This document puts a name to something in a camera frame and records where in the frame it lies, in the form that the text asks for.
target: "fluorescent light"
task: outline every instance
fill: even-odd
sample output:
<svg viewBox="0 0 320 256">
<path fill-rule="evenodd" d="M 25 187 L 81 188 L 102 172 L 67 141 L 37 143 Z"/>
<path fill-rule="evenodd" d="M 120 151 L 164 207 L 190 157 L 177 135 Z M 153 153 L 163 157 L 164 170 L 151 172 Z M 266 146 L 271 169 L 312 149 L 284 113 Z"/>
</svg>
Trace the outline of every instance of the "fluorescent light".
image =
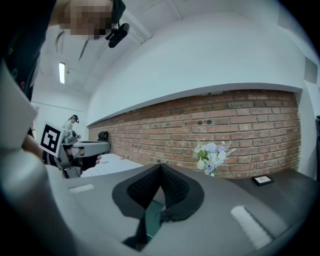
<svg viewBox="0 0 320 256">
<path fill-rule="evenodd" d="M 62 62 L 59 63 L 59 75 L 60 75 L 61 84 L 65 84 L 65 67 L 66 67 L 66 64 Z"/>
</svg>

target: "red brick wall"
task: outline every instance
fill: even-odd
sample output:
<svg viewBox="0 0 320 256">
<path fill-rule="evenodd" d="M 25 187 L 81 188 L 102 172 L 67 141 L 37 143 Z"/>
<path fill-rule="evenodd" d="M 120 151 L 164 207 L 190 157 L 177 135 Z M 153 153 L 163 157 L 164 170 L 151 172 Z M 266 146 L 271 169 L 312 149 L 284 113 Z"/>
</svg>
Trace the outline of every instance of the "red brick wall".
<svg viewBox="0 0 320 256">
<path fill-rule="evenodd" d="M 234 90 L 175 99 L 124 113 L 89 127 L 89 139 L 109 132 L 111 152 L 143 165 L 195 169 L 197 141 L 232 141 L 237 148 L 221 177 L 241 178 L 299 165 L 301 127 L 295 95 Z"/>
</svg>

